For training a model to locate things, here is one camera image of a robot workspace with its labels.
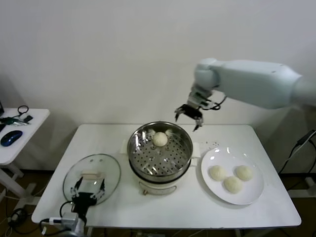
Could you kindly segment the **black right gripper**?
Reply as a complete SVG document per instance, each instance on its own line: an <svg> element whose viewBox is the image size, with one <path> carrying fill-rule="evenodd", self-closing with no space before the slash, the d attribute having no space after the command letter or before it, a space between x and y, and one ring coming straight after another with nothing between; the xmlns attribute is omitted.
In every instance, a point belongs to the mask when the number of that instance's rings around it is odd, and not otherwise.
<svg viewBox="0 0 316 237"><path fill-rule="evenodd" d="M196 125L194 127L194 131L198 130L203 125L202 113L199 109L195 109L189 105L182 105L175 110L175 121L178 120L179 116L184 114L195 120Z"/></svg>

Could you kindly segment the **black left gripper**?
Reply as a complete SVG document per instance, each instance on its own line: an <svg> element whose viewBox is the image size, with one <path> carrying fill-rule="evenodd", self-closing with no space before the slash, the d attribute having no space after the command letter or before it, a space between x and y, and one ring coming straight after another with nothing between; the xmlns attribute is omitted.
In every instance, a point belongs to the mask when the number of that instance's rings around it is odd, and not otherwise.
<svg viewBox="0 0 316 237"><path fill-rule="evenodd" d="M99 191L97 193L79 192L79 187L82 179L76 181L75 185L71 187L71 197L74 198L74 212L79 217L85 217L88 209L97 204L97 199L100 199L105 194L105 179L102 180Z"/></svg>

